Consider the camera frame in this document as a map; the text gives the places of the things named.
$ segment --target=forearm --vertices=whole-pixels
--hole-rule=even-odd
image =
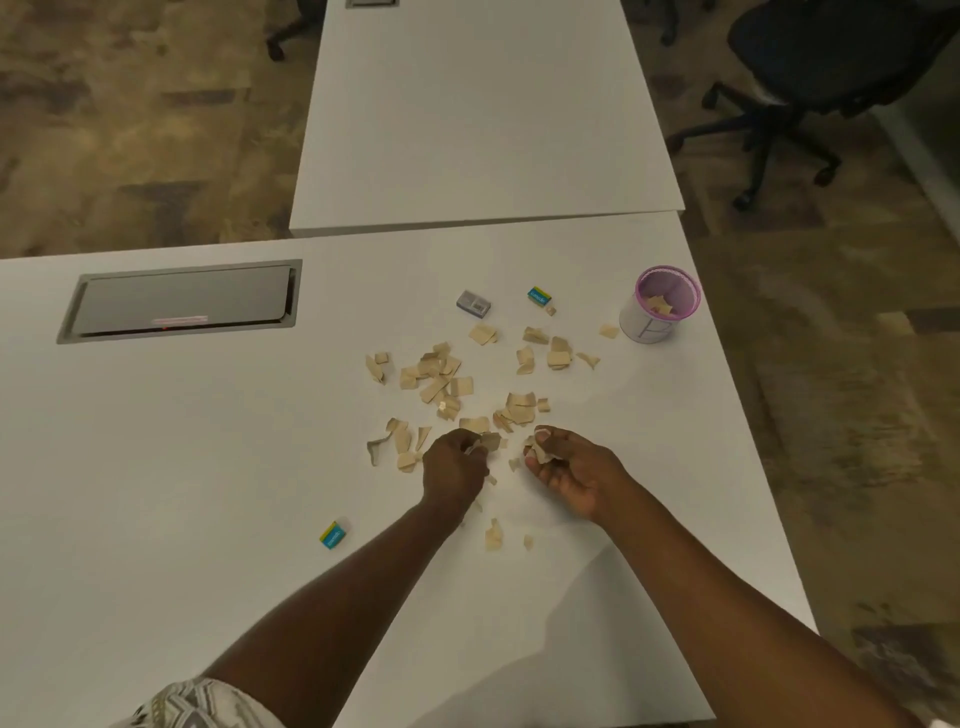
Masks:
[[[286,728],[333,724],[400,606],[449,535],[424,505],[261,619],[204,673]]]
[[[625,491],[607,530],[721,723],[919,725],[858,667],[727,569],[641,487]]]

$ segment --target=chair base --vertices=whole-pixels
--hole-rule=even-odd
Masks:
[[[299,0],[297,6],[300,9],[300,17],[267,38],[267,54],[271,61],[280,62],[286,59],[283,48],[280,47],[280,43],[284,40],[300,36],[315,25],[323,26],[324,24],[326,0],[313,4]]]
[[[725,99],[743,111],[739,116],[721,119],[711,124],[684,129],[666,138],[666,148],[675,155],[684,146],[684,142],[694,136],[707,134],[745,131],[744,152],[754,152],[750,175],[750,186],[733,199],[733,206],[740,211],[749,209],[756,200],[756,194],[763,185],[763,176],[767,169],[767,159],[774,139],[782,137],[796,144],[810,155],[821,159],[827,166],[813,178],[815,184],[825,187],[833,182],[837,167],[843,160],[824,146],[816,137],[798,129],[807,109],[797,106],[779,106],[763,104],[741,91],[726,84],[716,83],[704,94],[701,106],[704,109],[716,109],[717,101]]]

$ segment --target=white table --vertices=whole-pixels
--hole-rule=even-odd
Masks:
[[[78,275],[301,258],[292,328],[58,345]],[[548,397],[538,423],[612,447],[737,573],[813,627],[706,302],[644,347],[616,322],[636,274],[693,272],[675,213],[66,255],[0,263],[0,722],[105,725],[189,677],[252,622],[420,497],[420,471],[364,443],[389,417],[450,424],[381,387],[444,339],[490,414]],[[525,298],[555,297],[551,319]],[[493,302],[497,344],[468,339],[464,288]],[[515,374],[525,326],[602,358]],[[482,514],[442,548],[374,655],[339,725],[615,726],[703,718],[708,706],[660,617],[596,527],[528,473],[531,428],[492,457]],[[319,535],[346,516],[334,550]],[[503,524],[502,551],[484,529]],[[532,551],[524,534],[536,539]]]
[[[331,0],[294,235],[684,208],[619,0]]]

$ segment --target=pink rim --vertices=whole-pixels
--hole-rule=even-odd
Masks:
[[[669,271],[670,273],[673,273],[677,276],[677,278],[681,279],[687,286],[689,286],[690,290],[693,291],[693,306],[691,306],[690,310],[687,311],[683,316],[676,316],[672,313],[658,313],[657,311],[647,307],[643,297],[640,296],[640,284],[643,283],[644,279],[651,274],[658,273],[660,271]],[[700,284],[697,283],[697,281],[694,280],[693,277],[691,277],[686,271],[683,271],[673,265],[655,265],[653,268],[647,268],[645,271],[643,271],[643,273],[640,274],[640,277],[636,279],[636,285],[634,286],[634,297],[636,298],[636,302],[640,304],[640,308],[642,308],[650,317],[660,321],[682,321],[683,319],[689,318],[694,314],[694,312],[696,312],[696,310],[700,307],[700,300],[703,298],[703,295],[700,292]]]

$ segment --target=chair wheel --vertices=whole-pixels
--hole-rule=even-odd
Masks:
[[[270,56],[271,61],[280,62],[286,59],[283,49],[280,48],[280,44],[271,43],[269,40],[267,41],[267,54]]]
[[[833,182],[836,172],[836,167],[824,167],[822,170],[817,172],[817,176],[813,178],[813,183],[820,187],[826,187],[828,184]]]
[[[746,212],[753,206],[755,197],[756,193],[753,190],[744,190],[733,198],[733,206],[740,210],[740,212]]]
[[[720,93],[717,91],[716,86],[711,86],[709,91],[704,94],[704,98],[700,101],[700,106],[704,109],[716,109],[717,100],[720,98]]]
[[[684,147],[684,138],[679,134],[666,137],[666,151],[670,156],[677,154]]]

